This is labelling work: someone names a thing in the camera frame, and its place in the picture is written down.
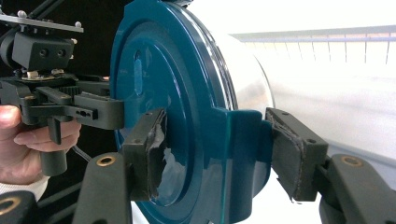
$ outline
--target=human hand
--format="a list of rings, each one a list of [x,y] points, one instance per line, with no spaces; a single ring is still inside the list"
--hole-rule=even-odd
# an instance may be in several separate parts
[[[21,111],[0,105],[0,183],[28,185],[41,177],[39,151],[65,150],[74,146],[81,125],[75,120],[61,123],[62,143],[50,140],[48,127],[23,131]]]

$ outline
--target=finger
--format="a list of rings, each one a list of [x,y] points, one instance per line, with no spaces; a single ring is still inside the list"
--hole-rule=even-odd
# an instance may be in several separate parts
[[[79,133],[81,129],[81,124],[77,123],[75,120],[70,122],[61,123],[61,137],[66,138],[72,134]],[[35,129],[29,132],[19,133],[14,142],[19,145],[33,145],[46,143],[50,140],[50,130],[48,127]]]
[[[0,105],[0,129],[10,129],[21,123],[21,112],[13,105]]]
[[[26,146],[31,149],[35,149],[38,151],[44,151],[44,152],[66,150],[66,149],[69,149],[70,147],[75,146],[78,141],[78,138],[79,138],[79,133],[75,133],[75,134],[67,136],[66,138],[63,138],[62,143],[60,145],[57,145],[56,143],[54,143],[52,141],[48,141],[48,142],[38,143],[38,144],[28,144]]]

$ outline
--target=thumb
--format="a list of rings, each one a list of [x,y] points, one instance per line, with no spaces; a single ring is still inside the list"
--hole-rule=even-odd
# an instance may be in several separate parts
[[[0,105],[0,129],[10,129],[21,123],[21,112],[13,105]]]

